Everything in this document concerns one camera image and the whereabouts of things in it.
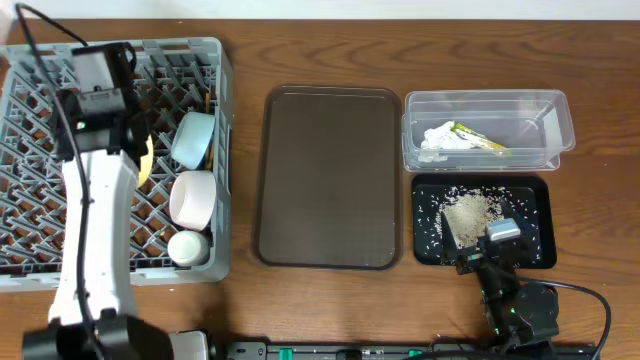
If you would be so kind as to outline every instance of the plastic crate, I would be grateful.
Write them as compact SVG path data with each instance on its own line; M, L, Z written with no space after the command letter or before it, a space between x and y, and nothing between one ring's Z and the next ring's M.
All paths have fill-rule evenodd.
M135 91L152 122L154 164L136 190L131 207L130 266L133 285L215 282L229 272L231 193L229 146L233 127L233 71L215 38L131 40L137 55ZM42 44L49 76L61 88L77 87L71 49L80 44ZM48 116L52 101L43 90L26 45L1 49L11 67L0 100L0 292L55 288L60 278L66 200L61 164L51 159ZM180 268L167 241L182 230L168 215L170 185L185 170L170 155L182 116L203 111L211 94L216 117L217 159L213 246L206 264Z

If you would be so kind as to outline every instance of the brown tray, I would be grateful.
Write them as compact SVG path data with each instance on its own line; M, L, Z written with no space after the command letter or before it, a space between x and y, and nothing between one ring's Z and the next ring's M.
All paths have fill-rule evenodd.
M384 89L282 86L265 106L256 256L383 270L402 255L400 103Z

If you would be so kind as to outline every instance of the wooden table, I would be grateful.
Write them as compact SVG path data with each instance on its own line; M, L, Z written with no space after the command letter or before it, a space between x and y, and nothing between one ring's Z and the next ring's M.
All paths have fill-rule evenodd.
M64 21L87 40L215 36L236 76L233 265L218 284L136 288L140 316L217 339L425 342L490 334L475 276L420 265L412 254L404 174L404 256L386 272L273 268L250 250L265 96L283 83L414 90L561 89L577 146L549 185L558 264L534 277L602 293L613 308L606 359L640 358L640 23L532 21ZM40 42L68 41L33 22ZM22 42L12 34L11 42ZM0 295L0 358L43 327L53 292ZM557 340L595 342L604 311L560 290Z

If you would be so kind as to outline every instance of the table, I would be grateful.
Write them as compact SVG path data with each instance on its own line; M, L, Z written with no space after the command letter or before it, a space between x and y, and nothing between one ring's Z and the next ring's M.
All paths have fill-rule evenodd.
M575 283L613 308L604 358L640 358L640 23L548 21L68 20L86 40L215 36L236 76L233 262L218 284L136 288L142 319L218 340L428 343L489 335L475 276L420 265L403 178L404 255L385 272L270 268L250 239L265 97L280 84L414 90L552 88L569 99L577 146L549 185L558 263L521 274ZM68 41L33 21L39 42ZM23 42L14 33L11 43ZM0 294L0 359L46 325L53 292ZM560 290L560 336L595 342L604 311Z

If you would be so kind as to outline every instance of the transparent bin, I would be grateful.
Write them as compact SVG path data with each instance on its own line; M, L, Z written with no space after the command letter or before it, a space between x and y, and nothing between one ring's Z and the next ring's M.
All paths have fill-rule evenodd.
M425 131L451 120L507 150L438 150L446 159L421 161ZM567 97L558 90L418 91L405 102L402 147L411 172L550 171L575 142Z

